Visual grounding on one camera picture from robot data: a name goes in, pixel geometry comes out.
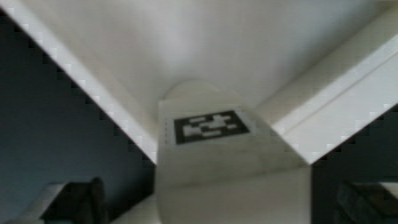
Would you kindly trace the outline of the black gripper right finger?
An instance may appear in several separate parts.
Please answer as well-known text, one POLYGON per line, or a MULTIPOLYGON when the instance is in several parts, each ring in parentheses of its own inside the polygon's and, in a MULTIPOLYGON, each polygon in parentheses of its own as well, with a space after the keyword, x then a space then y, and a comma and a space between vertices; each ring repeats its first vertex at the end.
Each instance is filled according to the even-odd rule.
POLYGON ((398 224, 398 182, 341 183, 334 224, 398 224))

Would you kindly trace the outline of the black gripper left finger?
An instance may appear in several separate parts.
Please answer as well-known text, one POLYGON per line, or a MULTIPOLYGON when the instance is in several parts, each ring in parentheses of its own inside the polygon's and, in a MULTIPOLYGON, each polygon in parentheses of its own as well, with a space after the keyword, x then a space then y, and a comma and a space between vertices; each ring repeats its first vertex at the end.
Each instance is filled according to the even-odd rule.
POLYGON ((50 184, 23 213, 23 219, 37 224, 108 224, 101 179, 50 184))

